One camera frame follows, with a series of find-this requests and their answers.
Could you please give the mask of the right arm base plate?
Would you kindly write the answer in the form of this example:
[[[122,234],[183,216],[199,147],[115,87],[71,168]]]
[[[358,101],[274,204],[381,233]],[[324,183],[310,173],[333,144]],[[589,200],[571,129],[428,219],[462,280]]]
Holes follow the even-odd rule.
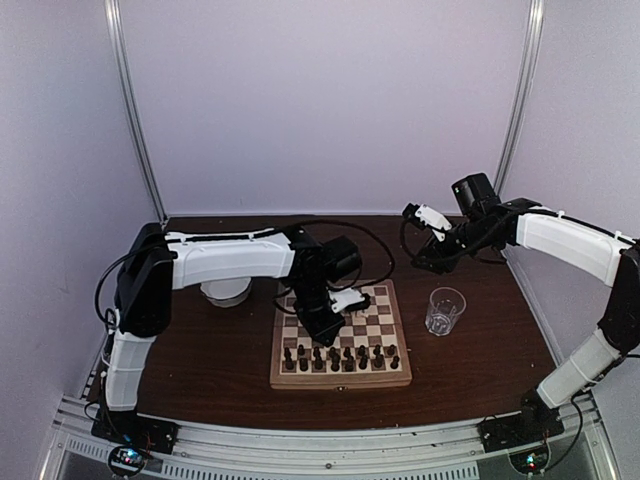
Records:
[[[559,419],[540,424],[527,420],[522,413],[487,417],[477,428],[486,453],[542,442],[565,431]]]

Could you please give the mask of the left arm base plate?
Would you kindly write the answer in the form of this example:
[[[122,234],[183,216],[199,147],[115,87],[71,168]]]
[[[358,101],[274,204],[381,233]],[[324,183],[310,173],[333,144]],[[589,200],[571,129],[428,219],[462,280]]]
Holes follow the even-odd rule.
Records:
[[[177,440],[179,426],[170,421],[136,417],[132,422],[96,420],[91,428],[94,437],[139,450],[171,454]]]

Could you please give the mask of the dark piece queen file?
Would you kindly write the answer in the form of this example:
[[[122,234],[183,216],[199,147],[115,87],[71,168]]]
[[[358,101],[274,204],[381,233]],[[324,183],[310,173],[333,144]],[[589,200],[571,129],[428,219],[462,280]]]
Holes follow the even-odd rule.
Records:
[[[333,372],[338,372],[341,370],[341,358],[339,355],[333,355],[331,357],[331,370]]]

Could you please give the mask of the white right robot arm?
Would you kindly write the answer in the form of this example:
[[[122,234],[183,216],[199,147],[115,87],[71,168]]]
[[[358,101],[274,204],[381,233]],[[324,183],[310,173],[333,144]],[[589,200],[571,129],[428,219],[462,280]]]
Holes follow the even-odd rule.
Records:
[[[523,398],[513,419],[519,440],[535,440],[551,424],[550,411],[623,362],[639,346],[639,242],[554,211],[527,198],[504,201],[483,173],[468,175],[451,190],[464,217],[451,223],[425,204],[409,203],[405,224],[428,230],[429,239],[408,254],[417,269],[452,272],[479,251],[507,246],[544,254],[598,280],[609,297],[595,330]]]

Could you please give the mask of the dark tall king piece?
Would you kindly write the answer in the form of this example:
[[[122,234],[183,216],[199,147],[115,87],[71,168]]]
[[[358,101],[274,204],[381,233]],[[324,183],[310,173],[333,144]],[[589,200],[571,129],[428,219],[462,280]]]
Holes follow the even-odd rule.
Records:
[[[348,357],[344,362],[344,370],[346,372],[353,372],[355,370],[355,359]]]

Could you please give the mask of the dark queen piece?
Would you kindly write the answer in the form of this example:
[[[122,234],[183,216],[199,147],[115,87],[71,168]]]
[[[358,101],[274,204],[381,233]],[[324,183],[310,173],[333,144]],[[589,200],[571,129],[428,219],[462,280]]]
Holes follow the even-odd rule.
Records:
[[[313,372],[322,373],[325,371],[325,364],[321,357],[315,357],[313,361]]]

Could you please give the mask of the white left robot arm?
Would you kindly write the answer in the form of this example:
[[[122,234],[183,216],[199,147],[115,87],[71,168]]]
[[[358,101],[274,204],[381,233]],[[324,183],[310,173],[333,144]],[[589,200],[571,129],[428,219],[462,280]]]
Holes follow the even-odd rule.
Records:
[[[303,327],[324,346],[333,344],[345,312],[370,304],[354,288],[332,286],[361,267],[357,246],[345,236],[321,243],[301,226],[204,235],[147,224],[118,264],[114,306],[105,318],[112,342],[103,422],[123,444],[144,433],[132,411],[151,345],[170,323],[173,291],[200,285],[212,301],[238,303],[253,279],[278,279],[293,290]]]

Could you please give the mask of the dark rook corner piece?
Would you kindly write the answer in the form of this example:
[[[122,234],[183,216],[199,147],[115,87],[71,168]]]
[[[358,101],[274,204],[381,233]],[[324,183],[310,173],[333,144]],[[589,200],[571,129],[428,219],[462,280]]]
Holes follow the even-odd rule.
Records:
[[[284,361],[284,367],[287,372],[294,372],[296,369],[296,363],[292,358],[286,358]]]

